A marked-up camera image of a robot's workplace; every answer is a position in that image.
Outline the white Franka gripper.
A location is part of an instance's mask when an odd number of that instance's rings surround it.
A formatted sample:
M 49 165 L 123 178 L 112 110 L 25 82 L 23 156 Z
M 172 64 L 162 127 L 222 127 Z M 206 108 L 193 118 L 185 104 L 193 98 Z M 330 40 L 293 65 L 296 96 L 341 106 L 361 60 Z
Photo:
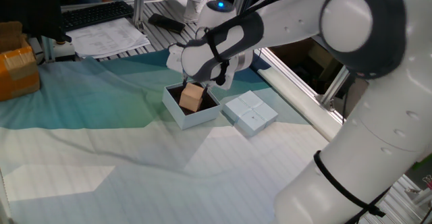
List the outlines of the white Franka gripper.
M 234 60 L 214 58 L 210 46 L 172 44 L 168 48 L 167 67 L 183 75 L 182 86 L 186 87 L 188 79 L 205 84 L 203 93 L 209 87 L 229 90 L 234 80 Z

